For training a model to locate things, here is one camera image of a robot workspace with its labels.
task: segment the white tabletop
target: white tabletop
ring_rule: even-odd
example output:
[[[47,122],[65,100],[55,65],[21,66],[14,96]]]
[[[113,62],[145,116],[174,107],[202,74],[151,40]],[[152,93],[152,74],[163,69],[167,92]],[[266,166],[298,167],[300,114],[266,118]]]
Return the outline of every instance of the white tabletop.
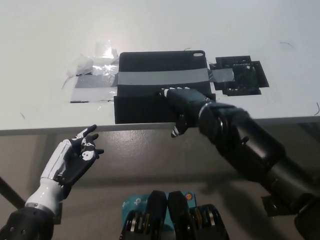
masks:
[[[270,87],[254,96],[217,92],[219,102],[264,122],[319,121],[319,9],[301,0],[2,0],[0,135],[172,125],[115,125],[113,103],[68,103],[69,63],[106,40],[119,53],[204,50],[213,63],[250,55]]]

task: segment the robotic hand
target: robotic hand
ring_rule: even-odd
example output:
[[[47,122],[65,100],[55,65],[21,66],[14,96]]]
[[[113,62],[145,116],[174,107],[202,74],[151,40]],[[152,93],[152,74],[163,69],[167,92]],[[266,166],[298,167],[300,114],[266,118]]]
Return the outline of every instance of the robotic hand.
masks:
[[[269,216],[297,214],[300,234],[306,240],[320,239],[320,187],[246,111],[187,87],[162,89],[160,94],[179,116],[172,137],[198,126],[240,174],[269,191],[271,196],[263,198]]]
[[[0,240],[50,240],[59,203],[66,199],[72,186],[87,172],[103,149],[96,149],[97,128],[86,128],[74,138],[59,143],[40,178],[40,187],[26,201],[25,207],[13,212],[0,231]]]

